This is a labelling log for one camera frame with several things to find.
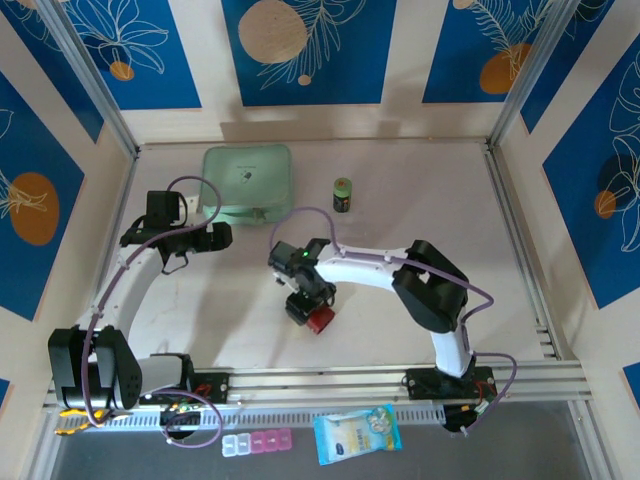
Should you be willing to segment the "black left connector bracket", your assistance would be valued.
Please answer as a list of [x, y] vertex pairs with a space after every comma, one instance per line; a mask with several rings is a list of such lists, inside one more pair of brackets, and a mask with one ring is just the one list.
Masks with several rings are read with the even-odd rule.
[[184, 440], [200, 426], [201, 413], [187, 402], [174, 403], [160, 413], [159, 425], [167, 440]]

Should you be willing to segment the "aluminium frame post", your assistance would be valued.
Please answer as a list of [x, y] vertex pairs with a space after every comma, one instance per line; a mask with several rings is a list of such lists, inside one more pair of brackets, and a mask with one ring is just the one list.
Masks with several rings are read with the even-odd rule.
[[135, 162], [139, 146], [82, 39], [58, 0], [35, 0], [39, 15], [116, 140]]
[[614, 2], [545, 0], [548, 12], [489, 134], [491, 148], [503, 143], [516, 119], [528, 134], [534, 131]]

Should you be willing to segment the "yellow-handled pliers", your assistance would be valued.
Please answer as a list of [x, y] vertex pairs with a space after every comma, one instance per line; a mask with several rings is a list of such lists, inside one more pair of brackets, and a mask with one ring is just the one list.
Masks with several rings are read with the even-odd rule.
[[[104, 420], [106, 421], [112, 414], [113, 410], [96, 410], [94, 412], [94, 417], [96, 420]], [[58, 436], [71, 436], [91, 427], [94, 427], [94, 424], [89, 420], [89, 415], [86, 410], [82, 409], [66, 409], [59, 413], [59, 417], [63, 419], [71, 418], [71, 417], [79, 417], [81, 418], [81, 422], [73, 427], [65, 427], [65, 428], [57, 428], [55, 433]]]

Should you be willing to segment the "black right connector bracket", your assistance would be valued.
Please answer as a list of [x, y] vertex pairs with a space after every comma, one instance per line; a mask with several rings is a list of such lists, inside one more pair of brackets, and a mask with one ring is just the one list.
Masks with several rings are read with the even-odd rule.
[[444, 428], [453, 433], [468, 436], [492, 412], [493, 403], [445, 405]]

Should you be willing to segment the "white and pink pill organizer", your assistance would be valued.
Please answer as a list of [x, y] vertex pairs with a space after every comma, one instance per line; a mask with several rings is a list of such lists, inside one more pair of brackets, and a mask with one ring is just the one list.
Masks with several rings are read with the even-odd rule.
[[222, 438], [222, 456], [232, 458], [289, 451], [292, 446], [292, 432], [288, 428], [228, 434]]

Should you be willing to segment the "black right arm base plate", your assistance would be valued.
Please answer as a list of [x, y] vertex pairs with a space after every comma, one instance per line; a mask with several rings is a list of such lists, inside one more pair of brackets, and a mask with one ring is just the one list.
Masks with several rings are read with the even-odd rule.
[[437, 368], [411, 368], [404, 382], [411, 400], [481, 400], [493, 399], [497, 389], [487, 366], [471, 366], [461, 378], [447, 375]]

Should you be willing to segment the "dark bottle with green lid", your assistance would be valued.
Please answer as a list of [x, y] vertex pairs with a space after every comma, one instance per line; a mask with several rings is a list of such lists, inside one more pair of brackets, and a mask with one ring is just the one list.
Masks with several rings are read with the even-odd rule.
[[333, 184], [333, 209], [346, 213], [351, 207], [352, 182], [346, 177], [338, 178]]

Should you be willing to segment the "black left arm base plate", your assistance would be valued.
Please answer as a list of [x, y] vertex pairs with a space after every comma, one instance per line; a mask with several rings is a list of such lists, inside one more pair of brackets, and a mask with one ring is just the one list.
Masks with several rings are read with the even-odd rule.
[[[194, 393], [213, 404], [225, 404], [229, 390], [229, 379], [230, 374], [227, 372], [195, 371], [188, 374], [180, 383], [167, 388]], [[150, 393], [142, 396], [139, 403], [141, 405], [169, 405], [180, 401], [193, 403], [194, 399], [182, 394]]]

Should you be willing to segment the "aluminium mounting rail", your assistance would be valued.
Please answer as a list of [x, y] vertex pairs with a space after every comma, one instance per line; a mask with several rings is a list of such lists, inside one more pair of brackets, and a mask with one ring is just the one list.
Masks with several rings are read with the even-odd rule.
[[[592, 397], [581, 365], [576, 361], [542, 361], [493, 363], [490, 382], [497, 396], [506, 401], [588, 401]], [[245, 407], [301, 408], [324, 406], [367, 406], [383, 403], [408, 404], [428, 402], [461, 405], [481, 400], [411, 400], [404, 382], [411, 368], [434, 368], [431, 365], [336, 367], [314, 369], [194, 369], [230, 374], [227, 402], [221, 405]], [[166, 405], [138, 404], [137, 408]]]

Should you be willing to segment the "blue wet wipes packet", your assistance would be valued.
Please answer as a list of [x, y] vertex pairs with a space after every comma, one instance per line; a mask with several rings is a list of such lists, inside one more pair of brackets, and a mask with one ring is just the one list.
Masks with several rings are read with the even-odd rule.
[[378, 451], [403, 449], [391, 404], [319, 416], [313, 421], [313, 430], [321, 466]]

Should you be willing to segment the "black connector bracket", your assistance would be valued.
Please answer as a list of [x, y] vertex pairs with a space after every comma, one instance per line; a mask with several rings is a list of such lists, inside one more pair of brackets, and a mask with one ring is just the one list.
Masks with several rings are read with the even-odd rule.
[[468, 436], [492, 412], [493, 403], [445, 405], [444, 428], [453, 433]]
[[174, 403], [160, 413], [159, 425], [167, 440], [184, 440], [200, 426], [201, 413], [187, 402]]

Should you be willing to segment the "grey metal shelf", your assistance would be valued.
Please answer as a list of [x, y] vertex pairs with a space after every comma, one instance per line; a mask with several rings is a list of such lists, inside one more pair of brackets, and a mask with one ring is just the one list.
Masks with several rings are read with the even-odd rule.
[[403, 449], [320, 465], [313, 431], [277, 453], [225, 458], [219, 444], [186, 450], [158, 433], [45, 433], [21, 480], [618, 480], [583, 406], [504, 402], [468, 437], [401, 426]]

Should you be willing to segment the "mint green zip pouch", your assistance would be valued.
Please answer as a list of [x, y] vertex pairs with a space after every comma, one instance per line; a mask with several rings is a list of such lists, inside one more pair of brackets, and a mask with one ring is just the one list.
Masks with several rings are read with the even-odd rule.
[[276, 223], [294, 205], [293, 163], [290, 149], [282, 144], [244, 147], [214, 147], [203, 158], [202, 214], [215, 215], [230, 225]]

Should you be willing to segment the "aluminium table side rail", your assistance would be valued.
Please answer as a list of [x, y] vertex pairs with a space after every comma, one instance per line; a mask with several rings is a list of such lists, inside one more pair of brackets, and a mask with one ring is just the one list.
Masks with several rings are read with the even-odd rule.
[[101, 292], [117, 250], [117, 235], [135, 176], [136, 160], [109, 155], [83, 183], [74, 207], [74, 236], [66, 241], [73, 254], [72, 281], [63, 327], [85, 327], [86, 312]]
[[546, 335], [546, 342], [540, 341], [547, 346], [544, 357], [558, 361], [576, 360], [577, 356], [569, 346], [562, 327], [554, 322], [555, 318], [545, 295], [546, 285], [540, 263], [504, 155], [498, 147], [485, 144], [484, 158], [518, 270], [535, 314], [536, 330]]

